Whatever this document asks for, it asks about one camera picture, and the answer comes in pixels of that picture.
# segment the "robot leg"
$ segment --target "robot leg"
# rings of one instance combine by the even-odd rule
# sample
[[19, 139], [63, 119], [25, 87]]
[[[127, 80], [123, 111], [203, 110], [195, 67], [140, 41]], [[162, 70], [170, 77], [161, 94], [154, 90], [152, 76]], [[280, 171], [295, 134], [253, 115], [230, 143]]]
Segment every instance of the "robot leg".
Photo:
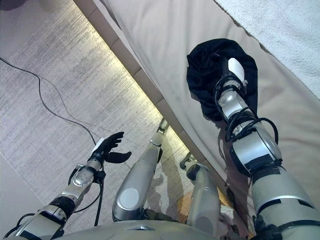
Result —
[[186, 176], [194, 184], [186, 224], [215, 236], [220, 214], [220, 200], [217, 187], [207, 167], [197, 162], [190, 153], [180, 163], [180, 167], [186, 171]]
[[163, 134], [168, 126], [163, 119], [144, 153], [124, 179], [112, 206], [114, 222], [135, 220], [141, 216], [157, 163], [162, 155]]

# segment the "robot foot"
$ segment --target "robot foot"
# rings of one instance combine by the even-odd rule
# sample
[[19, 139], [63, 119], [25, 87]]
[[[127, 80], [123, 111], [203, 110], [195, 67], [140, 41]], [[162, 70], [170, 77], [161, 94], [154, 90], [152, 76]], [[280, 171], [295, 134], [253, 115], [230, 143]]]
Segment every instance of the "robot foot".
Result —
[[162, 118], [162, 120], [161, 120], [161, 122], [159, 124], [158, 130], [156, 132], [164, 134], [165, 131], [168, 129], [168, 127], [169, 127], [169, 124], [168, 124], [167, 120]]

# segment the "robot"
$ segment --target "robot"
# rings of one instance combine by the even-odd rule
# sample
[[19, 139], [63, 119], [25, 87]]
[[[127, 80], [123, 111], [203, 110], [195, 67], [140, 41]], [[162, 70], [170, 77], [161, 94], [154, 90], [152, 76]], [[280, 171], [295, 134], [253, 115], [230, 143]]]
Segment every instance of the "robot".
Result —
[[[227, 125], [225, 140], [231, 141], [230, 155], [237, 169], [252, 180], [255, 240], [315, 240], [320, 237], [320, 212], [302, 187], [281, 166], [275, 125], [258, 117], [245, 100], [248, 81], [244, 68], [235, 58], [223, 58], [221, 75], [214, 82], [212, 99], [216, 115]], [[262, 121], [270, 123], [275, 139]], [[217, 239], [220, 201], [215, 183], [206, 166], [188, 155], [180, 167], [194, 184], [192, 202], [185, 224], [171, 217], [144, 209], [148, 189], [162, 155], [163, 135], [168, 123], [162, 120], [144, 153], [134, 164], [112, 206], [114, 223], [96, 226], [63, 236], [67, 220], [80, 205], [93, 183], [103, 184], [104, 163], [123, 163], [131, 155], [111, 152], [123, 132], [101, 139], [85, 165], [77, 166], [69, 185], [51, 203], [17, 226], [11, 240], [146, 240]]]

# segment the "white label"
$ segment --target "white label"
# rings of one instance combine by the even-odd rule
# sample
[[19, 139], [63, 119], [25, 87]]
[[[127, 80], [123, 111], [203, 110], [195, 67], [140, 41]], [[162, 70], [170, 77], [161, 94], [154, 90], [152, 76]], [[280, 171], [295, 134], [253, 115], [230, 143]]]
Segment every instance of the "white label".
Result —
[[96, 143], [96, 145], [94, 146], [94, 149], [91, 152], [91, 155], [94, 153], [95, 150], [97, 150], [97, 148], [100, 146], [100, 144], [102, 144], [102, 142], [105, 140], [105, 138], [100, 138], [100, 140]]
[[233, 72], [241, 82], [245, 81], [245, 70], [237, 59], [230, 58], [228, 61], [228, 68], [229, 71]]

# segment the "black wire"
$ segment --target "black wire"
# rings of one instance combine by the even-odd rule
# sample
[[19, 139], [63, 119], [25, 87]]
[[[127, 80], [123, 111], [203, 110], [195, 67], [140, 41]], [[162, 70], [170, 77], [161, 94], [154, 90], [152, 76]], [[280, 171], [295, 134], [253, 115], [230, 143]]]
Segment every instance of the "black wire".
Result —
[[238, 111], [235, 116], [232, 118], [230, 124], [228, 125], [227, 127], [227, 130], [226, 130], [226, 133], [225, 133], [225, 141], [226, 142], [229, 142], [231, 140], [231, 135], [232, 135], [232, 131], [234, 130], [234, 123], [236, 122], [236, 120], [238, 120], [241, 116], [242, 116], [242, 113], [246, 110], [251, 110], [252, 113], [254, 114], [254, 116], [251, 116], [253, 119], [252, 120], [255, 120], [255, 118], [258, 118], [258, 116], [256, 115], [255, 111], [249, 107], [249, 106], [246, 106], [244, 107], [243, 109], [241, 109], [240, 111]]
[[8, 231], [5, 235], [4, 235], [4, 239], [6, 239], [7, 237], [10, 236], [10, 234], [12, 234], [14, 231], [16, 231], [20, 226], [15, 226], [14, 228], [12, 228], [10, 231]]
[[[70, 120], [70, 119], [65, 118], [65, 117], [63, 117], [63, 116], [58, 115], [57, 113], [53, 112], [53, 111], [45, 104], [45, 102], [44, 102], [44, 100], [43, 100], [43, 97], [42, 97], [42, 94], [41, 94], [41, 79], [40, 79], [40, 77], [39, 77], [37, 74], [35, 74], [35, 73], [31, 72], [31, 71], [28, 71], [28, 70], [19, 68], [19, 67], [15, 66], [15, 65], [12, 65], [11, 63], [9, 63], [7, 60], [3, 59], [2, 57], [0, 57], [0, 60], [3, 61], [4, 63], [6, 63], [7, 65], [15, 68], [15, 69], [21, 70], [21, 71], [23, 71], [23, 72], [26, 72], [26, 73], [29, 73], [29, 74], [35, 76], [35, 77], [38, 79], [38, 92], [39, 92], [40, 100], [41, 100], [43, 106], [44, 106], [51, 114], [53, 114], [54, 116], [56, 116], [56, 117], [58, 117], [58, 118], [60, 118], [60, 119], [63, 119], [63, 120], [65, 120], [65, 121], [68, 121], [68, 122], [70, 122], [70, 123], [79, 125], [79, 126], [81, 126], [82, 128], [84, 128], [84, 129], [89, 133], [89, 135], [90, 135], [90, 137], [91, 137], [94, 145], [96, 145], [96, 141], [95, 141], [92, 133], [90, 132], [90, 130], [89, 130], [88, 128], [86, 128], [83, 124], [81, 124], [81, 123], [79, 123], [79, 122], [76, 122], [76, 121], [73, 121], [73, 120]], [[72, 178], [72, 176], [73, 176], [75, 173], [76, 173], [75, 170], [73, 170], [71, 176], [69, 177], [68, 184], [70, 184], [71, 178]], [[98, 221], [99, 221], [99, 216], [100, 216], [100, 211], [101, 211], [101, 205], [102, 205], [102, 196], [103, 196], [103, 191], [104, 191], [104, 183], [99, 184], [99, 186], [100, 186], [100, 191], [99, 191], [99, 194], [98, 194], [98, 196], [96, 197], [96, 199], [95, 199], [92, 203], [90, 203], [88, 206], [84, 207], [83, 209], [80, 209], [80, 210], [74, 212], [74, 213], [79, 213], [79, 212], [81, 212], [81, 211], [84, 211], [84, 210], [88, 209], [88, 208], [91, 207], [91, 206], [97, 201], [97, 199], [100, 197], [100, 199], [99, 199], [99, 205], [98, 205], [98, 209], [97, 209], [97, 213], [96, 213], [96, 217], [95, 217], [95, 223], [94, 223], [95, 226], [96, 226], [96, 224], [98, 225]], [[20, 223], [20, 221], [21, 221], [24, 217], [26, 217], [26, 216], [30, 216], [30, 215], [27, 215], [27, 214], [26, 214], [26, 215], [22, 216], [18, 223]], [[6, 238], [7, 238], [11, 233], [13, 233], [15, 230], [17, 230], [17, 229], [18, 229], [18, 226], [16, 226], [16, 227], [14, 227], [13, 229], [11, 229], [11, 230], [6, 234]]]
[[86, 207], [84, 207], [84, 208], [82, 208], [82, 209], [80, 209], [80, 210], [74, 211], [73, 213], [74, 213], [74, 214], [80, 213], [80, 212], [82, 212], [82, 211], [90, 208], [90, 207], [98, 200], [98, 198], [100, 197], [100, 195], [101, 195], [101, 190], [99, 191], [98, 196], [95, 198], [95, 200], [94, 200], [92, 203], [90, 203], [88, 206], [86, 206]]
[[268, 119], [266, 117], [259, 117], [256, 120], [250, 122], [247, 126], [245, 126], [242, 129], [242, 131], [236, 136], [236, 138], [242, 138], [243, 137], [242, 132], [245, 133], [245, 132], [249, 131], [249, 129], [251, 129], [254, 124], [256, 124], [258, 122], [261, 122], [261, 121], [265, 121], [265, 122], [269, 123], [272, 126], [273, 131], [274, 131], [274, 141], [275, 141], [276, 144], [278, 144], [279, 143], [278, 129], [277, 129], [276, 125], [270, 119]]
[[86, 128], [84, 125], [82, 125], [82, 124], [79, 123], [79, 122], [70, 120], [70, 119], [65, 118], [65, 117], [63, 117], [63, 116], [60, 116], [60, 115], [56, 114], [55, 112], [53, 112], [51, 109], [48, 108], [48, 106], [45, 104], [45, 102], [44, 102], [44, 100], [43, 100], [43, 98], [42, 98], [42, 95], [41, 95], [41, 79], [40, 79], [40, 77], [39, 77], [37, 74], [35, 74], [35, 73], [31, 72], [31, 71], [28, 71], [28, 70], [19, 68], [19, 67], [17, 67], [17, 66], [14, 66], [14, 65], [10, 64], [8, 61], [6, 61], [5, 59], [3, 59], [2, 57], [0, 57], [0, 60], [3, 61], [4, 63], [8, 64], [9, 66], [15, 68], [15, 69], [21, 70], [21, 71], [23, 71], [23, 72], [26, 72], [26, 73], [29, 73], [29, 74], [32, 74], [33, 76], [35, 76], [35, 77], [38, 79], [38, 92], [39, 92], [40, 100], [41, 100], [43, 106], [44, 106], [50, 113], [52, 113], [53, 115], [55, 115], [56, 117], [58, 117], [58, 118], [60, 118], [60, 119], [63, 119], [63, 120], [65, 120], [65, 121], [68, 121], [68, 122], [70, 122], [70, 123], [73, 123], [73, 124], [76, 124], [76, 125], [79, 125], [79, 126], [83, 127], [83, 128], [89, 133], [89, 135], [90, 135], [90, 137], [91, 137], [94, 145], [96, 145], [96, 141], [95, 141], [93, 135], [91, 134], [91, 132], [90, 132], [90, 130], [89, 130], [88, 128]]
[[22, 221], [25, 217], [33, 216], [33, 215], [35, 215], [35, 214], [34, 214], [34, 213], [27, 213], [27, 214], [23, 215], [22, 217], [20, 217], [19, 221], [16, 223], [16, 226], [17, 226], [17, 227], [20, 226], [21, 221]]
[[98, 226], [103, 194], [104, 194], [104, 182], [100, 183], [100, 199], [99, 199], [98, 209], [96, 211], [94, 226]]
[[73, 178], [73, 176], [76, 174], [77, 171], [78, 171], [77, 168], [73, 169], [71, 175], [69, 176], [68, 185], [70, 185], [71, 179]]
[[7, 237], [10, 236], [10, 234], [12, 234], [14, 231], [16, 231], [21, 225], [21, 221], [25, 218], [25, 217], [28, 217], [28, 216], [33, 216], [35, 215], [34, 213], [27, 213], [25, 215], [23, 215], [22, 217], [20, 217], [20, 219], [18, 220], [18, 222], [16, 223], [16, 226], [14, 228], [12, 228], [10, 231], [8, 231], [5, 235], [4, 235], [4, 239], [6, 239]]

